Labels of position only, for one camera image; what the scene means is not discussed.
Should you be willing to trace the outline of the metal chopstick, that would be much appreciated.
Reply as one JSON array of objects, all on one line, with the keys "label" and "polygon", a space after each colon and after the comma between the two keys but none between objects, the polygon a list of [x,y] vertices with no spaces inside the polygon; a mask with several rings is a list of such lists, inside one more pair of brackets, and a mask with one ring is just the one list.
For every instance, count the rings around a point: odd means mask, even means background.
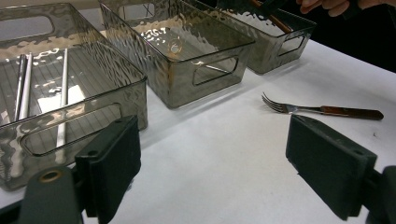
[{"label": "metal chopstick", "polygon": [[16,92],[16,103],[15,103],[15,114],[14,119],[19,120],[21,114],[21,101],[23,96],[23,87],[27,67],[27,56],[22,54],[19,58],[19,70],[18,70],[18,83]]}]

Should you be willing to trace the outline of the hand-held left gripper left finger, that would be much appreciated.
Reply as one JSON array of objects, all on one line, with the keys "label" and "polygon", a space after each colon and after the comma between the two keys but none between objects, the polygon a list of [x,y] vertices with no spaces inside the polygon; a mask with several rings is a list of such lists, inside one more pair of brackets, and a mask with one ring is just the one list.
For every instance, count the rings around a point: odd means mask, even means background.
[{"label": "hand-held left gripper left finger", "polygon": [[33,176],[18,224],[108,224],[141,167],[138,118],[117,119],[75,156],[70,169],[55,166]]}]

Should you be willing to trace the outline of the smoky clear plastic bin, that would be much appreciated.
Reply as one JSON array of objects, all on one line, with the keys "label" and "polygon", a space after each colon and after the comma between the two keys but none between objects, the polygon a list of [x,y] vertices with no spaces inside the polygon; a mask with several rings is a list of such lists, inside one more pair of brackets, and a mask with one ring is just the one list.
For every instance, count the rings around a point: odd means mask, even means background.
[{"label": "smoky clear plastic bin", "polygon": [[[169,108],[178,108],[242,81],[254,40],[185,0],[98,0],[109,41],[148,76]],[[179,38],[178,55],[167,52]],[[232,70],[195,72],[195,64]]]},{"label": "smoky clear plastic bin", "polygon": [[[60,106],[64,50],[68,100]],[[29,113],[14,119],[19,58],[33,54]],[[136,115],[148,125],[147,77],[72,5],[0,9],[0,189],[23,188],[36,173],[69,165],[109,123]],[[58,126],[65,144],[58,148]],[[55,161],[64,150],[65,163]]]},{"label": "smoky clear plastic bin", "polygon": [[259,9],[254,12],[231,12],[218,9],[218,0],[215,0],[213,7],[205,4],[204,0],[185,1],[255,40],[247,67],[256,74],[265,74],[299,59],[316,27],[313,21],[278,9],[274,15],[291,29],[290,33],[285,34]]}]

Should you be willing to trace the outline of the wooden handled fork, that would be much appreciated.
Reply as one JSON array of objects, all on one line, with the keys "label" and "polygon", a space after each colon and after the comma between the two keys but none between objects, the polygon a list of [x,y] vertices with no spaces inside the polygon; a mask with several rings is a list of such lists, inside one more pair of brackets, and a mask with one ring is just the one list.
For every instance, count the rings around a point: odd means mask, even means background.
[{"label": "wooden handled fork", "polygon": [[262,94],[263,102],[278,113],[294,114],[297,112],[317,113],[325,116],[336,116],[353,119],[382,120],[384,115],[379,110],[349,108],[340,106],[301,106],[279,103],[271,100],[265,93]]}]

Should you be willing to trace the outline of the white chopstick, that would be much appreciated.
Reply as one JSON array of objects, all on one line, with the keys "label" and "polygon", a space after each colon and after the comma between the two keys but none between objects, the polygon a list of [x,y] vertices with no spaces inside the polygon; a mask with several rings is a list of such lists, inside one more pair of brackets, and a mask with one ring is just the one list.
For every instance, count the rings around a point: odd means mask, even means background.
[{"label": "white chopstick", "polygon": [[19,119],[25,119],[28,117],[29,113],[29,102],[30,102],[30,89],[31,89],[31,76],[32,76],[32,66],[33,66],[33,54],[29,53],[28,61],[26,65],[23,91],[21,96],[21,107]]},{"label": "white chopstick", "polygon": [[[63,66],[63,76],[62,76],[62,90],[61,90],[61,102],[60,106],[65,106],[67,105],[67,100],[68,100],[68,49],[64,50],[64,66]],[[57,132],[57,142],[56,146],[58,148],[62,147],[65,144],[65,124],[61,123],[58,126],[58,132]],[[65,163],[66,158],[64,155],[64,150],[59,149],[55,153],[55,161],[58,164]]]}]

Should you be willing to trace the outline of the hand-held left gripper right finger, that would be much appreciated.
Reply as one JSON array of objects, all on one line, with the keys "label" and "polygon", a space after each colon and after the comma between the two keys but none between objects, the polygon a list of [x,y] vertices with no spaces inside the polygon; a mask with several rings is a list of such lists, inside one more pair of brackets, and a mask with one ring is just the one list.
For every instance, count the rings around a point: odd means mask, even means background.
[{"label": "hand-held left gripper right finger", "polygon": [[366,224],[396,224],[396,165],[378,172],[372,151],[298,115],[290,117],[286,158],[339,218],[356,217],[366,207]]}]

